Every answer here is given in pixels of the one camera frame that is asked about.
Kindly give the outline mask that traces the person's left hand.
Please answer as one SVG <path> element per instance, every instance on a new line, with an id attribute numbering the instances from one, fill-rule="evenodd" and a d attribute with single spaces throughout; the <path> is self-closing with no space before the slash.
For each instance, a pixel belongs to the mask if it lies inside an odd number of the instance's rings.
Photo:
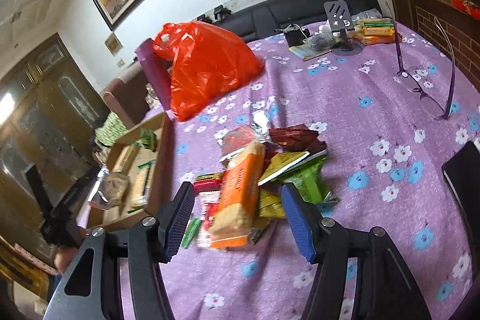
<path id="1" fill-rule="evenodd" d="M 57 271 L 61 274 L 64 274 L 72 261 L 72 259 L 77 254 L 78 249 L 75 247 L 70 248 L 60 248 L 55 255 L 54 264 Z"/>

